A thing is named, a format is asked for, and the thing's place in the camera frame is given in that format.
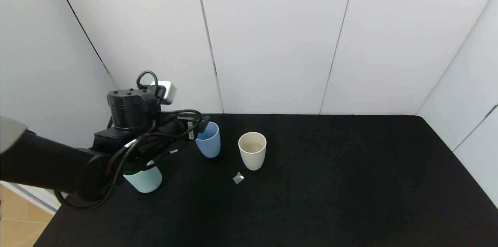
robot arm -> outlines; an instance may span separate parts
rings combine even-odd
[[[153,75],[153,85],[140,84],[147,73]],[[151,71],[139,75],[137,89],[109,92],[114,126],[95,133],[90,149],[39,137],[26,125],[2,117],[0,179],[53,189],[62,204],[77,210],[96,208],[110,196],[123,173],[149,169],[147,163],[156,163],[169,153],[167,148],[174,142],[194,140],[204,132],[209,117],[196,110],[161,112],[160,105],[171,104],[175,92],[173,84],[158,81]],[[62,199],[60,192],[98,203],[76,207]]]

light blue cup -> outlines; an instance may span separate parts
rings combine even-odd
[[[204,133],[197,134],[195,139],[199,150],[208,158],[214,158],[219,154],[221,141],[219,140],[219,127],[210,121]]]

plastic cup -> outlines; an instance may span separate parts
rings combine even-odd
[[[210,121],[206,130],[203,133],[197,134],[197,139],[195,143],[201,153],[208,157],[214,158],[219,154],[219,149],[221,148],[221,141],[219,140],[219,127],[217,124]]]
[[[250,170],[258,170],[265,161],[267,139],[258,132],[248,132],[238,139],[238,149],[245,166]]]
[[[155,191],[162,182],[162,175],[157,166],[132,175],[123,174],[123,176],[137,189],[137,191],[144,194]]]

black table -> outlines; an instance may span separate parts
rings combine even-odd
[[[126,182],[96,210],[62,207],[36,246],[498,246],[498,210],[420,117],[212,121],[218,157],[192,144],[161,162],[155,192]],[[267,138],[254,172],[237,146],[248,131]]]

clear plastic wrapper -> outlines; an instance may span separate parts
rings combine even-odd
[[[238,184],[240,183],[242,180],[244,180],[244,176],[242,176],[242,174],[240,172],[237,172],[237,175],[235,175],[235,177],[233,178],[233,181]]]

